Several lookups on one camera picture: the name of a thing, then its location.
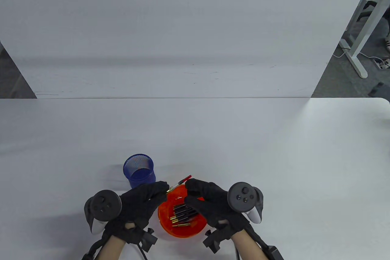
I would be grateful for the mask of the person's left hand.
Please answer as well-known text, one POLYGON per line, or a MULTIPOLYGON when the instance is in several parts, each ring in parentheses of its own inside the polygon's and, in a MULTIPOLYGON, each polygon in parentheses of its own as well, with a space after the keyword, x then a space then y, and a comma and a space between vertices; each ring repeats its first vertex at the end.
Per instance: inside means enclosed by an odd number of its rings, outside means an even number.
POLYGON ((128 244, 138 244, 145 234, 155 210, 167 200, 167 182, 142 184, 123 193, 122 210, 118 217, 109 221, 104 235, 115 236, 128 244))

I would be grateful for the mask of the person's right hand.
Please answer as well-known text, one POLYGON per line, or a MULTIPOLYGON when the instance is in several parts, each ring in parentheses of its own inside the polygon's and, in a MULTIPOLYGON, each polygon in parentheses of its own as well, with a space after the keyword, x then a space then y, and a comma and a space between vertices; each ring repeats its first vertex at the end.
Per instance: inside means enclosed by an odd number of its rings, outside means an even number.
POLYGON ((213 182, 191 178, 185 182, 184 203, 206 218, 209 226, 227 229, 228 238, 250 227, 250 222, 228 204, 228 192, 213 182))

